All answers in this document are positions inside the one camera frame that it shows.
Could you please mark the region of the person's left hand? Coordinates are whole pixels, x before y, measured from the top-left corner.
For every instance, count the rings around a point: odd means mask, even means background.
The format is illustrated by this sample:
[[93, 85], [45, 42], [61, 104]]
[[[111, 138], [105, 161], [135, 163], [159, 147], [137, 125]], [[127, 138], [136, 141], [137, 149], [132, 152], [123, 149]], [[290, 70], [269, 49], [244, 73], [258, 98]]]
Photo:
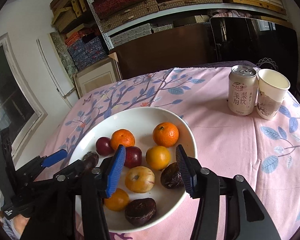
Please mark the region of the person's left hand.
[[22, 215], [17, 215], [16, 217], [8, 220], [5, 218], [4, 213], [0, 211], [0, 224], [10, 239], [20, 239], [29, 219], [30, 218], [26, 218]]

